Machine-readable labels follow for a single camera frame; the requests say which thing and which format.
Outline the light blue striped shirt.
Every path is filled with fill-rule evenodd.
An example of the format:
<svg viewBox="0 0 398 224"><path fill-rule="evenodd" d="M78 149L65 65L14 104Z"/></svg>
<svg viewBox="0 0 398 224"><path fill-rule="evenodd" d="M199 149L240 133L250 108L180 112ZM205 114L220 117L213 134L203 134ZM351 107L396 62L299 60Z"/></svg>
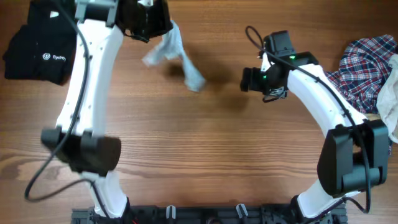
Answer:
<svg viewBox="0 0 398 224"><path fill-rule="evenodd" d="M162 40L142 59L148 67L160 64L163 60L179 59L185 77L185 85L190 91L199 92L205 86L206 80L188 57L182 41L180 28L171 20L172 29L162 36Z"/></svg>

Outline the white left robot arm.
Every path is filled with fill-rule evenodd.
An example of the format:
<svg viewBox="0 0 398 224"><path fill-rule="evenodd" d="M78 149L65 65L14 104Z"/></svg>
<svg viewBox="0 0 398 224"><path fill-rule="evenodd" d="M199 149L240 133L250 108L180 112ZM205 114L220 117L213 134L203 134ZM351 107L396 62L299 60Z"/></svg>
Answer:
<svg viewBox="0 0 398 224"><path fill-rule="evenodd" d="M51 157L87 184L94 205L74 210L73 223L128 223L133 215L115 168L121 140L105 135L105 111L114 61L123 39L148 42L173 27L166 1L77 1L67 21L76 51L65 104L41 140Z"/></svg>

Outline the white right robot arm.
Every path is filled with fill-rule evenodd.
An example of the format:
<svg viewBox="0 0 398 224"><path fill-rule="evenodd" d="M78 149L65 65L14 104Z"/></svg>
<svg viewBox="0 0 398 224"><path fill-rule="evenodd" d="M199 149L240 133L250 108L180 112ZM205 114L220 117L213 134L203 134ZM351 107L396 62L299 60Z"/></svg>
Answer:
<svg viewBox="0 0 398 224"><path fill-rule="evenodd" d="M373 187L387 179L387 126L351 106L313 54L294 49L286 30L262 37L247 26L245 33L262 64L243 70L241 90L262 93L265 103L295 94L324 136L316 181L288 205L271 205L270 214L286 223L321 222L335 217L338 207L355 203L358 194L365 195L358 209L369 213Z"/></svg>

